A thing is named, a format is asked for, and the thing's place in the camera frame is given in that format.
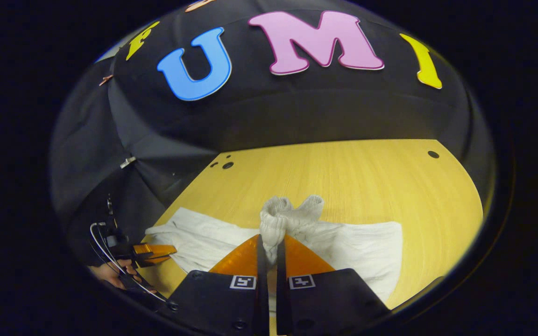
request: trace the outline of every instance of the wooden surface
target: wooden surface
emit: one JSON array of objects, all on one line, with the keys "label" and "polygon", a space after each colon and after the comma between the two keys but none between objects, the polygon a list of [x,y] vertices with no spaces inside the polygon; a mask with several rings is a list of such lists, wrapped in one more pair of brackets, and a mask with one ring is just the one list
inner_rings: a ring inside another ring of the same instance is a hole
[{"label": "wooden surface", "polygon": [[[439,158],[428,151],[438,153]],[[385,302],[388,308],[449,272],[482,224],[476,187],[437,140],[265,147],[221,153],[213,162],[218,164],[203,170],[156,225],[166,223],[184,207],[241,227],[258,228],[261,207],[272,196],[286,196],[297,207],[310,194],[325,200],[323,221],[397,221],[403,234],[402,269],[395,291]],[[223,169],[227,162],[234,165]],[[173,260],[139,271],[166,296],[185,277]]]}]

